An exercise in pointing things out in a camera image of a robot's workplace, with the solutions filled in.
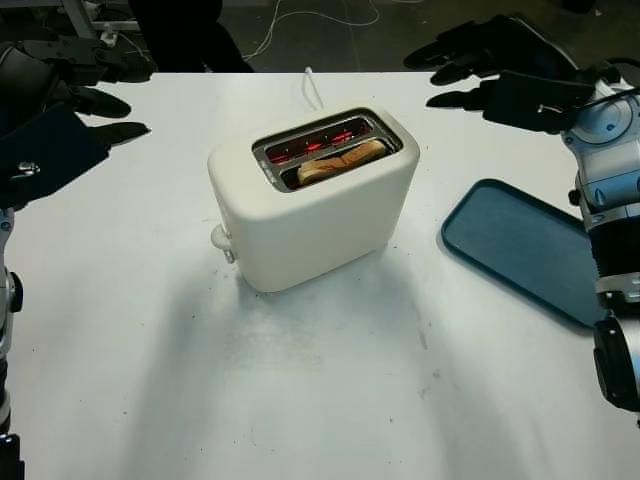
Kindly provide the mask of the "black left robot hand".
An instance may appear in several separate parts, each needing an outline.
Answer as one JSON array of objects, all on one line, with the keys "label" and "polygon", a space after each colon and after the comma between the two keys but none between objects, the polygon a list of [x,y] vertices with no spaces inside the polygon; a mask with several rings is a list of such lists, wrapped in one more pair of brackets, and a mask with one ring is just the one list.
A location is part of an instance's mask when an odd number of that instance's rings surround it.
[{"label": "black left robot hand", "polygon": [[131,106],[97,85],[143,83],[153,72],[149,60],[118,52],[101,40],[60,36],[3,42],[1,132],[15,130],[57,103],[84,115],[122,119]]}]

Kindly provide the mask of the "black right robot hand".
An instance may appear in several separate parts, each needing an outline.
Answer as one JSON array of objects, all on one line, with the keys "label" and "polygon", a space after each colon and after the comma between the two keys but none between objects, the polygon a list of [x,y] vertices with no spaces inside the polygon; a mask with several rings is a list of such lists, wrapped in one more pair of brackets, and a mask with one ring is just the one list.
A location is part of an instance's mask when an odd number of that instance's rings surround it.
[{"label": "black right robot hand", "polygon": [[447,30],[409,54],[403,64],[413,71],[433,71],[435,86],[504,72],[541,78],[545,106],[551,105],[553,81],[573,81],[578,75],[578,67],[563,51],[522,18],[505,15]]}]

